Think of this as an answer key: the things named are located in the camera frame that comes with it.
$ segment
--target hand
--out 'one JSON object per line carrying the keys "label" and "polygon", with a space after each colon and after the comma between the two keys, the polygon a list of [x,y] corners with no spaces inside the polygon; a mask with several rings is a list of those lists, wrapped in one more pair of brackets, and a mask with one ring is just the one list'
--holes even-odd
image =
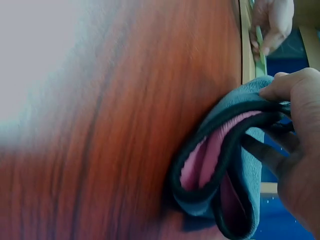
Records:
{"label": "hand", "polygon": [[284,206],[320,237],[320,72],[305,68],[278,73],[260,91],[269,101],[291,101],[293,133],[266,131],[290,155],[284,157],[254,138],[244,137],[243,147],[278,178],[278,195]]}
{"label": "hand", "polygon": [[255,0],[250,31],[253,53],[259,53],[256,27],[261,27],[263,35],[261,49],[267,56],[291,33],[294,11],[294,0]]}

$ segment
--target fingernail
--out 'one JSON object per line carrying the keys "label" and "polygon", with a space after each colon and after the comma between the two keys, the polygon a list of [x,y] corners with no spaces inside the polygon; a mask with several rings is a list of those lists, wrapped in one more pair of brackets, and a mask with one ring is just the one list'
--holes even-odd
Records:
{"label": "fingernail", "polygon": [[268,55],[270,53],[270,48],[269,47],[265,47],[263,50],[262,50],[263,54],[264,55]]}

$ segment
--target wood grain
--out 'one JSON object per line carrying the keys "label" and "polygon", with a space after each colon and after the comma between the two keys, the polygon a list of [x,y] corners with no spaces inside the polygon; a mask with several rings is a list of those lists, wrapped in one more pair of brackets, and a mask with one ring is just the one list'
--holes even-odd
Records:
{"label": "wood grain", "polygon": [[161,192],[241,83],[238,1],[5,1],[0,28],[0,239],[221,238]]}

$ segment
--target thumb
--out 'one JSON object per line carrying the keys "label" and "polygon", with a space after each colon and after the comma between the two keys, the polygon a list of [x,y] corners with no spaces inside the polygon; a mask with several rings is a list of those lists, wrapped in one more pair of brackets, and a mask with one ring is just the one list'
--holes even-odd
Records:
{"label": "thumb", "polygon": [[317,71],[312,68],[305,68],[300,71],[286,74],[284,72],[277,73],[272,83],[260,90],[260,96],[269,101],[281,102],[290,101],[291,91],[293,87],[301,80],[305,79],[308,72]]}

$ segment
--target finger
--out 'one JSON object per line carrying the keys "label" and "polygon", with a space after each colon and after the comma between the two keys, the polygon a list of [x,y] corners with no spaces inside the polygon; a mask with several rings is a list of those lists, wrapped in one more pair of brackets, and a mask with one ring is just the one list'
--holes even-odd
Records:
{"label": "finger", "polygon": [[272,83],[260,90],[259,95],[266,100],[290,101],[291,91],[301,81],[319,81],[320,72],[314,68],[304,68],[287,75],[276,75]]}
{"label": "finger", "polygon": [[293,16],[293,0],[274,1],[269,6],[268,19],[270,31],[268,31],[262,44],[262,51],[265,55],[276,50],[289,36],[292,30]]}
{"label": "finger", "polygon": [[241,145],[262,164],[266,165],[277,178],[283,174],[282,166],[286,157],[271,146],[256,140],[248,134],[242,137]]}
{"label": "finger", "polygon": [[263,131],[289,154],[292,154],[300,145],[299,138],[292,132],[276,133],[268,129]]}
{"label": "finger", "polygon": [[275,51],[283,43],[286,37],[286,35],[271,29],[263,39],[261,46],[263,54],[268,56]]}
{"label": "finger", "polygon": [[269,101],[290,101],[292,88],[304,78],[302,71],[304,69],[287,75],[275,75],[272,83],[262,88],[259,95]]}

